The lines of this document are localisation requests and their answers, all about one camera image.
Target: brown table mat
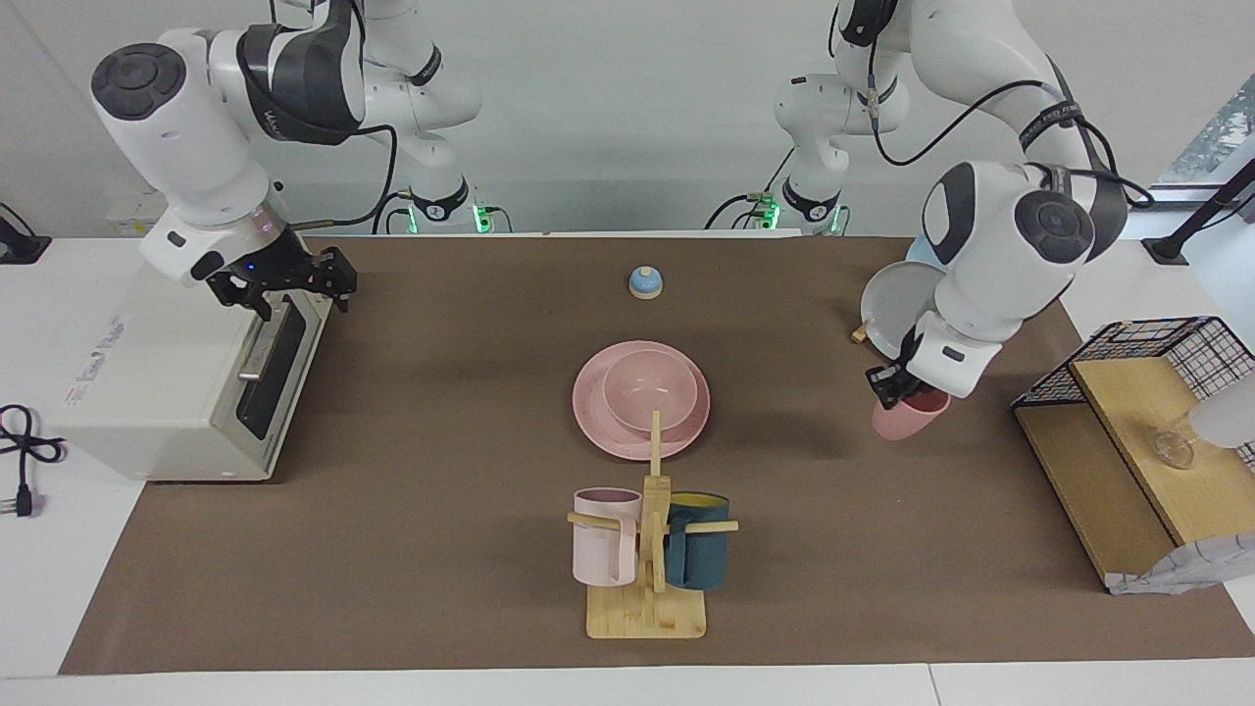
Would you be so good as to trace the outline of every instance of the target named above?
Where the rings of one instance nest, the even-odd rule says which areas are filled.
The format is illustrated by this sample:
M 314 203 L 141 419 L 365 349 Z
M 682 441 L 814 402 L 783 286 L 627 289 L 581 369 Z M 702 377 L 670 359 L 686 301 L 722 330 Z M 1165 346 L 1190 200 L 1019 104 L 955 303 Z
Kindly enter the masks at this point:
M 361 292 L 274 482 L 146 488 L 63 673 L 1255 655 L 1221 587 L 1103 593 L 1008 411 L 1078 344 L 1058 305 L 889 444 L 847 335 L 904 240 L 339 243 Z M 581 436 L 571 385 L 635 337 L 705 372 L 710 424 L 664 469 L 743 523 L 698 641 L 586 638 L 570 576 L 571 494 L 646 472 Z

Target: mug handle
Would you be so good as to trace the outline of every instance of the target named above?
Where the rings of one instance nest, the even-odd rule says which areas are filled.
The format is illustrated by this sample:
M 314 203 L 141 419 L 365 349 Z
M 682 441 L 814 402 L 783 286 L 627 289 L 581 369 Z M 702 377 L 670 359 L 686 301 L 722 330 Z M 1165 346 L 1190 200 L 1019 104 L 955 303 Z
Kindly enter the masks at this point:
M 666 583 L 684 588 L 684 569 L 688 564 L 688 534 L 693 518 L 686 513 L 671 515 L 671 533 L 666 540 Z
M 619 583 L 620 577 L 633 576 L 636 571 L 636 520 L 619 518 L 619 552 L 610 567 L 610 581 Z

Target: wire rack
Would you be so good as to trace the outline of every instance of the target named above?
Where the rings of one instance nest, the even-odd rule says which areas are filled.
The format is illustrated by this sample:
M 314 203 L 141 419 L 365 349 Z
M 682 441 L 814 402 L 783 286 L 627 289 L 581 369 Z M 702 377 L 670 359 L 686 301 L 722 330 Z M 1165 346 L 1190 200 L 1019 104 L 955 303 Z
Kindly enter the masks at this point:
M 1096 332 L 1012 408 L 1084 404 L 1084 393 L 1072 376 L 1072 364 L 1160 357 L 1168 360 L 1199 400 L 1255 372 L 1255 356 L 1216 316 L 1118 321 Z M 1237 454 L 1255 472 L 1255 446 L 1241 446 Z

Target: pink cup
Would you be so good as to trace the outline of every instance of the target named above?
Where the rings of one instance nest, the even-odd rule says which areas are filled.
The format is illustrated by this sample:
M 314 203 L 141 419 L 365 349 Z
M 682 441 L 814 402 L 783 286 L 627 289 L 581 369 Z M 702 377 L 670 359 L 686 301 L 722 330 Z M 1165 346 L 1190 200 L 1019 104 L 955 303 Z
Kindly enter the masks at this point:
M 669 430 L 689 419 L 698 404 L 697 376 L 665 350 L 629 352 L 606 372 L 601 391 L 619 424 L 645 434 L 654 410 L 663 414 L 663 430 Z
M 575 512 L 619 520 L 619 529 L 575 524 L 571 573 L 586 586 L 628 586 L 636 581 L 636 524 L 641 495 L 622 488 L 586 488 L 575 494 Z
M 871 428 L 889 441 L 901 441 L 932 424 L 949 409 L 950 396 L 940 390 L 907 398 L 892 410 L 876 403 L 871 409 Z

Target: black cable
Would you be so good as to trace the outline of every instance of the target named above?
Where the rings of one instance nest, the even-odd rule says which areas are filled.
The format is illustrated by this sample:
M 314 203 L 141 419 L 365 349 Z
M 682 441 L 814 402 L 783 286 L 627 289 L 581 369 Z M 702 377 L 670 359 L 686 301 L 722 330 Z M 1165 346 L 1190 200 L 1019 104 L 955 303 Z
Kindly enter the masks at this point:
M 794 152 L 797 152 L 796 144 L 791 147 L 788 153 L 784 154 L 784 158 L 781 159 L 781 166 L 776 167 L 776 173 L 772 174 L 772 178 L 767 179 L 767 186 L 763 187 L 763 191 L 769 192 L 772 189 L 772 184 L 776 183 L 776 177 L 781 176 L 781 172 L 784 171 L 784 164 L 788 163 L 789 157 L 792 157 Z
M 867 76 L 868 79 L 872 80 L 876 75 L 876 44 L 880 38 L 876 38 L 871 41 L 871 53 L 867 55 Z M 872 137 L 876 138 L 876 148 L 880 149 L 880 155 L 884 157 L 886 162 L 894 164 L 895 167 L 907 167 L 910 164 L 914 164 L 915 162 L 920 161 L 921 157 L 931 152 L 934 147 L 940 144 L 941 140 L 946 138 L 946 135 L 954 132 L 954 129 L 959 127 L 963 123 L 963 120 L 968 119 L 969 117 L 971 117 L 973 113 L 979 110 L 981 105 L 993 100 L 994 98 L 998 98 L 999 95 L 1007 93 L 1008 90 L 1013 90 L 1015 88 L 1025 88 L 1025 87 L 1045 88 L 1045 83 L 1037 79 L 1023 79 L 1023 80 L 1014 80 L 1012 83 L 1008 83 L 1005 85 L 990 90 L 989 93 L 983 95 L 979 100 L 969 105 L 968 109 L 964 110 L 963 114 L 960 114 L 958 118 L 955 118 L 954 122 L 950 123 L 944 130 L 941 130 L 941 133 L 937 134 L 932 139 L 932 142 L 929 142 L 927 145 L 924 147 L 924 149 L 920 149 L 919 153 L 916 153 L 910 159 L 895 159 L 894 157 L 889 155 L 889 152 L 885 150 L 885 143 L 881 142 L 880 139 L 880 118 L 875 118 L 871 122 L 871 132 Z
M 1119 168 L 1116 166 L 1116 150 L 1111 148 L 1111 140 L 1107 139 L 1107 135 L 1103 134 L 1102 130 L 1098 129 L 1097 125 L 1094 125 L 1093 123 L 1091 123 L 1089 120 L 1087 120 L 1084 118 L 1077 118 L 1077 125 L 1079 125 L 1082 129 L 1084 129 L 1089 134 L 1092 134 L 1092 135 L 1094 135 L 1094 137 L 1098 138 L 1098 142 L 1102 143 L 1103 152 L 1107 153 L 1107 164 L 1106 164 L 1107 168 L 1111 171 L 1111 173 L 1113 173 L 1116 176 L 1119 176 Z M 1150 193 L 1145 188 L 1142 188 L 1140 186 L 1136 186 L 1136 184 L 1135 184 L 1135 191 L 1137 191 L 1140 193 L 1143 193 L 1143 194 Z M 1142 206 L 1142 204 L 1140 204 L 1141 203 L 1140 201 L 1135 201 L 1128 194 L 1128 191 L 1124 191 L 1124 202 L 1128 203 L 1130 207 L 1132 207 L 1132 208 L 1148 208 L 1151 203 L 1155 203 L 1155 197 L 1152 196 L 1150 198 L 1150 201 L 1147 202 L 1147 204 Z
M 1072 176 L 1087 176 L 1087 177 L 1091 177 L 1091 178 L 1096 178 L 1098 181 L 1109 181 L 1112 183 L 1118 183 L 1122 187 L 1132 188 L 1133 191 L 1136 191 L 1137 193 L 1140 193 L 1142 197 L 1145 197 L 1146 201 L 1133 201 L 1133 199 L 1128 198 L 1128 193 L 1124 193 L 1124 199 L 1128 201 L 1130 206 L 1132 206 L 1133 208 L 1137 208 L 1140 211 L 1150 208 L 1151 206 L 1155 204 L 1155 194 L 1153 193 L 1151 193 L 1150 191 L 1147 191 L 1146 188 L 1143 188 L 1141 184 L 1138 184 L 1138 183 L 1136 183 L 1133 181 L 1130 181 L 1130 179 L 1127 179 L 1127 178 L 1124 178 L 1124 177 L 1122 177 L 1122 176 L 1119 176 L 1117 173 L 1104 172 L 1104 171 L 1098 171 L 1098 169 L 1068 169 L 1068 173 L 1071 173 Z
M 387 132 L 393 138 L 392 139 L 392 148 L 388 150 L 388 176 L 384 177 L 384 189 L 383 189 L 383 193 L 379 194 L 379 201 L 375 202 L 375 207 L 371 208 L 370 212 L 368 212 L 368 213 L 365 213 L 363 216 L 359 216 L 356 218 L 349 218 L 349 219 L 345 219 L 345 221 L 331 221 L 334 224 L 338 224 L 338 226 L 355 226 L 358 223 L 364 223 L 368 219 L 370 219 L 371 217 L 378 216 L 379 212 L 383 211 L 384 207 L 387 206 L 387 202 L 388 202 L 388 189 L 392 188 L 392 178 L 393 178 L 393 174 L 397 172 L 397 148 L 398 148 L 397 128 L 394 128 L 392 125 L 375 125 L 375 127 L 366 128 L 366 129 L 359 129 L 358 132 L 355 132 L 353 134 L 370 134 L 370 133 L 374 133 L 374 132 Z
M 388 217 L 384 218 L 384 227 L 388 228 L 388 234 L 393 234 L 393 231 L 392 231 L 392 217 L 395 216 L 395 214 L 398 214 L 398 213 L 402 214 L 402 216 L 408 216 L 409 214 L 409 208 L 393 208 L 392 211 L 388 211 Z
M 370 221 L 370 234 L 375 234 L 376 232 L 379 232 L 379 218 L 383 217 L 384 208 L 387 208 L 388 204 L 395 201 L 397 198 L 403 198 L 403 196 L 399 191 L 393 191 L 392 193 L 385 196 L 384 199 L 375 208 L 374 219 Z
M 1255 201 L 1255 193 L 1251 193 L 1250 196 L 1247 196 L 1241 203 L 1237 204 L 1236 208 L 1234 208 L 1232 211 L 1230 211 L 1227 214 L 1221 216 L 1219 219 L 1211 221 L 1210 223 L 1207 223 L 1205 226 L 1200 226 L 1199 229 L 1196 229 L 1195 232 L 1199 232 L 1199 231 L 1202 231 L 1202 229 L 1207 229 L 1209 227 L 1216 227 L 1216 226 L 1219 226 L 1220 223 L 1222 223 L 1222 222 L 1227 221 L 1229 218 L 1236 216 L 1237 211 L 1241 211 L 1242 208 L 1245 208 L 1247 204 L 1250 204 L 1251 201 Z
M 714 209 L 714 213 L 710 213 L 710 219 L 707 221 L 705 227 L 703 227 L 702 229 L 710 229 L 710 226 L 714 224 L 714 221 L 715 218 L 719 217 L 719 213 L 727 211 L 728 207 L 732 206 L 733 203 L 737 203 L 738 201 L 749 201 L 749 199 L 750 198 L 748 193 L 742 193 L 740 196 L 733 196 L 732 198 L 724 201 L 723 203 L 719 204 L 718 208 Z
M 35 237 L 35 228 L 30 227 L 30 223 L 26 222 L 26 218 L 24 218 L 20 214 L 18 214 L 18 211 L 14 211 L 13 208 L 9 207 L 8 203 L 5 203 L 3 201 L 0 201 L 0 208 L 4 208 L 5 211 L 9 211 L 10 213 L 13 213 L 13 217 L 18 218 L 18 222 L 21 223 L 21 227 L 26 228 L 26 232 L 31 237 Z
M 515 221 L 510 218 L 510 211 L 502 208 L 501 206 L 488 206 L 484 211 L 506 216 L 506 224 L 510 227 L 510 232 L 515 232 Z
M 1112 173 L 1118 174 L 1119 168 L 1116 166 L 1116 152 L 1111 148 L 1111 140 L 1107 139 L 1107 135 L 1103 134 L 1102 130 L 1098 129 L 1092 122 L 1084 118 L 1077 118 L 1077 124 L 1081 125 L 1089 134 L 1098 138 L 1098 142 L 1102 143 L 1103 152 L 1107 153 L 1107 168 L 1111 169 Z
M 252 70 L 248 66 L 245 66 L 245 65 L 241 64 L 240 73 L 243 75 L 245 83 L 247 83 L 254 90 L 256 90 L 257 93 L 261 93 L 262 95 L 270 97 L 271 100 L 274 100 L 274 97 L 271 97 L 270 90 L 266 89 L 264 85 L 261 85 L 261 82 L 257 80 L 257 76 L 252 75 Z M 305 120 L 305 119 L 302 119 L 302 118 L 300 118 L 297 115 L 294 115 L 291 113 L 289 113 L 287 117 L 291 120 L 294 120 L 294 122 L 304 125 L 305 128 L 319 130 L 319 132 L 326 132 L 328 130 L 328 128 L 325 128 L 323 125 L 316 125 L 316 124 L 314 124 L 311 122 L 307 122 L 307 120 Z M 368 127 L 368 128 L 363 128 L 363 129 L 356 129 L 356 130 L 353 130 L 350 133 L 341 132 L 340 134 L 350 134 L 350 135 L 355 135 L 356 137 L 356 135 L 363 135 L 363 134 L 374 134 L 376 132 L 387 132 L 389 135 L 392 135 L 392 147 L 388 150 L 388 176 L 384 178 L 383 193 L 379 196 L 379 199 L 375 202 L 374 208 L 371 208 L 365 214 L 359 216 L 356 218 L 346 218 L 346 219 L 328 218 L 328 219 L 321 219 L 321 221 L 306 221 L 306 222 L 300 222 L 300 223 L 289 223 L 289 227 L 291 227 L 294 231 L 296 231 L 296 229 L 315 229 L 315 228 L 321 228 L 321 227 L 331 227 L 331 226 L 355 226 L 358 223 L 364 223 L 364 222 L 369 221 L 370 218 L 378 216 L 380 212 L 383 212 L 383 209 L 384 209 L 384 207 L 387 204 L 387 201 L 388 201 L 388 189 L 392 188 L 393 174 L 397 171 L 397 149 L 400 145 L 399 144 L 400 139 L 397 137 L 397 129 L 394 127 L 389 125 L 389 124 L 382 124 L 382 125 L 375 125 L 375 127 Z M 378 218 L 375 219 L 375 222 L 376 222 L 375 229 L 378 229 Z
M 20 434 L 14 434 L 5 429 L 4 416 L 9 413 L 20 413 L 26 423 Z M 64 439 L 40 439 L 34 435 L 35 418 L 30 409 L 21 405 L 5 405 L 0 408 L 0 441 L 9 441 L 11 446 L 0 448 L 0 455 L 18 453 L 18 497 L 13 500 L 19 518 L 29 518 L 34 513 L 34 499 L 30 487 L 26 484 L 26 459 L 34 458 L 44 464 L 59 464 L 65 460 Z
M 840 13 L 841 13 L 841 3 L 837 3 L 837 5 L 832 8 L 832 23 L 828 24 L 828 56 L 832 59 L 837 58 L 836 50 L 832 49 L 832 39 L 837 34 L 837 14 Z

